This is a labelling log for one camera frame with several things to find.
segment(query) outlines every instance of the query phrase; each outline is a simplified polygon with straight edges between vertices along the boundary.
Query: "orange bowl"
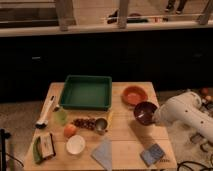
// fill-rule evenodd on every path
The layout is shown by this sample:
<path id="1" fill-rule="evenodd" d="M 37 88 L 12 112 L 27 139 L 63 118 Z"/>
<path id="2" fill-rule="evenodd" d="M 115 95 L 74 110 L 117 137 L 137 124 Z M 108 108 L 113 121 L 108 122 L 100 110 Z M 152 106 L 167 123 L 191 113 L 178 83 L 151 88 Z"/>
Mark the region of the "orange bowl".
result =
<path id="1" fill-rule="evenodd" d="M 144 89 L 138 86 L 129 86 L 124 89 L 122 93 L 122 100 L 132 106 L 136 106 L 138 103 L 147 101 L 148 96 Z"/>

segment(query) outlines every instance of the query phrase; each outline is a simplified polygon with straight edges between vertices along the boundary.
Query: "black cabinet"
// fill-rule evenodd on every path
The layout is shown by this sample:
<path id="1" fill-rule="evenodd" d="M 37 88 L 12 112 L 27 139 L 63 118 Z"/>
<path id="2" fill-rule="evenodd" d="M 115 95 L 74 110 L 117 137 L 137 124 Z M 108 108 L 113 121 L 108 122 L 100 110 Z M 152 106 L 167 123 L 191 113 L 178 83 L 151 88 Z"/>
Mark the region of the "black cabinet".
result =
<path id="1" fill-rule="evenodd" d="M 212 28 L 0 38 L 0 101 L 44 99 L 69 74 L 212 86 Z"/>

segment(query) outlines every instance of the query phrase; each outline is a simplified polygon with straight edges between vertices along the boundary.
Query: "cable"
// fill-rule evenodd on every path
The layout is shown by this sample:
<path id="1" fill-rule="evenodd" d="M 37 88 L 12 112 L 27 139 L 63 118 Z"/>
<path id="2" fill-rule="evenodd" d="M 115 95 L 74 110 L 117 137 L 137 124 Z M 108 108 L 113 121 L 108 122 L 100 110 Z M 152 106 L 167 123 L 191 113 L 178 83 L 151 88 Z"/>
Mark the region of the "cable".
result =
<path id="1" fill-rule="evenodd" d="M 180 168 L 183 167 L 183 166 L 188 168 L 189 170 L 193 171 L 193 169 L 190 166 L 187 166 L 186 164 L 195 164 L 195 165 L 198 165 L 200 167 L 203 167 L 202 169 L 200 169 L 200 171 L 213 171 L 212 167 L 207 167 L 207 166 L 205 166 L 201 163 L 194 162 L 194 161 L 183 161 L 181 163 L 178 163 L 177 171 L 179 171 Z"/>
<path id="2" fill-rule="evenodd" d="M 211 165 L 212 165 L 212 167 L 213 167 L 213 153 L 212 153 L 211 156 L 210 156 L 210 163 L 211 163 Z"/>
<path id="3" fill-rule="evenodd" d="M 23 164 L 20 160 L 18 160 L 17 158 L 15 158 L 14 156 L 12 156 L 12 155 L 10 155 L 10 154 L 8 154 L 8 153 L 5 153 L 5 154 L 6 154 L 8 157 L 10 157 L 11 159 L 17 161 L 22 167 L 24 167 L 24 164 Z"/>

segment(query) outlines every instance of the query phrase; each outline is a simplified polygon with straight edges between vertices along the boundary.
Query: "green tray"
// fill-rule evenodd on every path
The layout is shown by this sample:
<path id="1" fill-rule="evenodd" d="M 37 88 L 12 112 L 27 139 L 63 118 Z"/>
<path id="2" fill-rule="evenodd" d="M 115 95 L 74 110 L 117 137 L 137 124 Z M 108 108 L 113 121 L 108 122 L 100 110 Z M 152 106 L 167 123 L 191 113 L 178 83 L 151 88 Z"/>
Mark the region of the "green tray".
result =
<path id="1" fill-rule="evenodd" d="M 111 91 L 111 77 L 69 75 L 59 105 L 64 109 L 108 110 Z"/>

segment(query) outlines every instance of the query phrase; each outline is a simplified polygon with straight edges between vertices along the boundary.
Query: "gray sponge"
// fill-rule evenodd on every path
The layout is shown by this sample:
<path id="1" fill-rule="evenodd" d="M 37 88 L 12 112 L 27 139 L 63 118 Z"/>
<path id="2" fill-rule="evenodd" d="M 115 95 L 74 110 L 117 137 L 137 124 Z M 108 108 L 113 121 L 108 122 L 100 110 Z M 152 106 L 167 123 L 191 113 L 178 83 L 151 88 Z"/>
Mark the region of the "gray sponge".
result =
<path id="1" fill-rule="evenodd" d="M 143 159 L 147 166 L 150 166 L 160 160 L 164 155 L 165 153 L 161 149 L 161 147 L 158 144 L 154 144 L 149 149 L 144 150 L 140 154 L 140 157 Z"/>

